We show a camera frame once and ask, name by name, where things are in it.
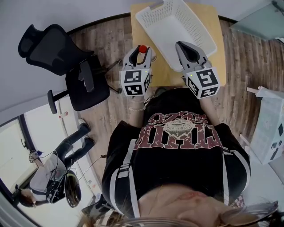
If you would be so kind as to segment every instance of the perforated basket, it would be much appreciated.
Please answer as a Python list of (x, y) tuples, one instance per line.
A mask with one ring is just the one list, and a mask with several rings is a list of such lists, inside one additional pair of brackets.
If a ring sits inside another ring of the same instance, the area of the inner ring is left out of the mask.
[(200, 47), (209, 57), (217, 46), (203, 23), (182, 0), (165, 0), (155, 3), (136, 14), (136, 19), (152, 39), (169, 66), (183, 70), (175, 43), (185, 41)]

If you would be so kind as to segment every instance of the dark pants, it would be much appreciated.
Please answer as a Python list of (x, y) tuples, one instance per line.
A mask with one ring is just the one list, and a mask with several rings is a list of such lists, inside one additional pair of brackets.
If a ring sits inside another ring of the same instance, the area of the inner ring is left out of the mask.
[(64, 139), (55, 149), (56, 152), (53, 152), (65, 164), (66, 168), (70, 168), (76, 161), (84, 157), (95, 145), (91, 139), (85, 138), (82, 148), (79, 148), (73, 154), (65, 158), (66, 154), (72, 149), (73, 143), (81, 139), (88, 132), (90, 132), (89, 127), (84, 123), (80, 124), (79, 130)]

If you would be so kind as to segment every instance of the hand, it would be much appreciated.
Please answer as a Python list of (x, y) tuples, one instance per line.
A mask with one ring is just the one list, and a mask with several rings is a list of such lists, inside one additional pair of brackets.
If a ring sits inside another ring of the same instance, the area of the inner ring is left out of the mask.
[(32, 153), (32, 158), (35, 160), (39, 157), (37, 152)]

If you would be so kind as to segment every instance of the table top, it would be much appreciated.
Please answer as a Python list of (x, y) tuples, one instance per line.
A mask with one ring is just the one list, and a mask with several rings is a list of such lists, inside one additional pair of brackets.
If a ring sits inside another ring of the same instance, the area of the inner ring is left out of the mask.
[[(135, 15), (137, 12), (154, 4), (154, 2), (140, 3), (131, 5), (131, 25), (132, 25), (132, 39), (133, 46), (147, 45), (151, 46), (157, 56), (157, 60), (152, 63), (152, 82), (151, 86), (180, 86), (184, 85), (181, 79), (182, 73), (175, 72), (170, 68), (166, 60), (161, 55), (160, 51), (154, 45), (152, 40), (146, 34), (143, 27), (136, 20)], [(226, 61), (225, 50), (223, 43), (223, 36), (221, 26), (216, 9), (213, 6), (187, 3), (192, 11), (204, 24), (210, 35), (212, 36), (215, 44), (217, 45), (217, 52), (211, 55), (208, 59), (211, 61), (213, 67), (217, 68), (220, 78), (221, 86), (226, 84)]]

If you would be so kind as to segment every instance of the bracelet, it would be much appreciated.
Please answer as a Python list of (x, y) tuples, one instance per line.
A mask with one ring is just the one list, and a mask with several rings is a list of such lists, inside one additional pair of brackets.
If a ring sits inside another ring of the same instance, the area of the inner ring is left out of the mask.
[(145, 107), (143, 107), (142, 109), (137, 109), (137, 110), (132, 109), (131, 107), (129, 108), (129, 110), (132, 110), (132, 111), (144, 111), (145, 109), (146, 109)]

